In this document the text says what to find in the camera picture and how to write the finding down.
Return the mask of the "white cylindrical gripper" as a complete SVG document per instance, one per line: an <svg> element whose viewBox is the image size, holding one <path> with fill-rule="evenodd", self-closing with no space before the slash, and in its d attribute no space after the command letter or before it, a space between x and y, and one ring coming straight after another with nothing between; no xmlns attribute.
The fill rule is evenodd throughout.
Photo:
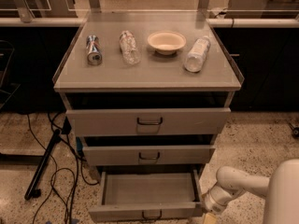
<svg viewBox="0 0 299 224"><path fill-rule="evenodd" d="M202 224L216 224L216 215L222 214L229 202L244 193L243 189L226 189L220 184L215 184L203 195L203 206L209 213L204 214Z"/></svg>

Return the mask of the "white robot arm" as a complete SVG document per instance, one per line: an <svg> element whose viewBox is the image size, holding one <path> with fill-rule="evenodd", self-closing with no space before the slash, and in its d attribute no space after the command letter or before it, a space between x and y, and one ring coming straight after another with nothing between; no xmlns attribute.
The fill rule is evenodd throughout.
<svg viewBox="0 0 299 224"><path fill-rule="evenodd" d="M298 159L282 162L270 177L230 166L219 168L216 183L203 195L203 224L216 224L228 203L246 192L265 199L263 224L299 224Z"/></svg>

